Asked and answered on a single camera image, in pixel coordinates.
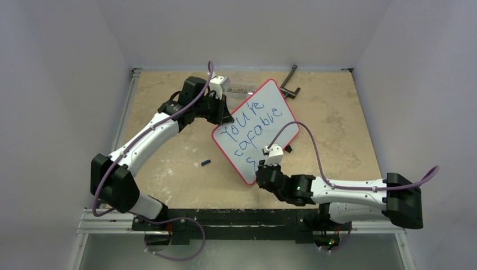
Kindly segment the pink framed whiteboard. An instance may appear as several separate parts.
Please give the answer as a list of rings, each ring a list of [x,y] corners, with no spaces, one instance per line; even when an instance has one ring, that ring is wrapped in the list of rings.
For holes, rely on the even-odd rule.
[[[231,114],[234,122],[216,127],[211,137],[247,185],[255,183],[262,149],[287,123],[296,121],[274,79],[265,81]]]

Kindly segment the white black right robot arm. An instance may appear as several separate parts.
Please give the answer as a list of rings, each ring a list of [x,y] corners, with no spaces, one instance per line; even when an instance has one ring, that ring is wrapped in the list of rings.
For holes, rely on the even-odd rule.
[[[317,224],[329,229],[351,221],[385,220],[419,230],[422,218],[421,189],[398,173],[384,179],[343,181],[307,174],[287,176],[279,165],[261,161],[256,183],[279,201],[295,206],[319,205]]]

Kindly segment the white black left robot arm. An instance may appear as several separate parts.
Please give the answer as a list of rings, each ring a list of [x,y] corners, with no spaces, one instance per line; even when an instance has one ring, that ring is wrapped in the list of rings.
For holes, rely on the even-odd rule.
[[[141,192],[135,176],[152,155],[195,119],[214,125],[233,123],[223,93],[230,79],[209,74],[208,79],[188,77],[180,91],[171,95],[148,124],[132,139],[108,155],[97,154],[91,162],[91,194],[120,213],[140,215],[153,230],[168,222],[165,203]]]

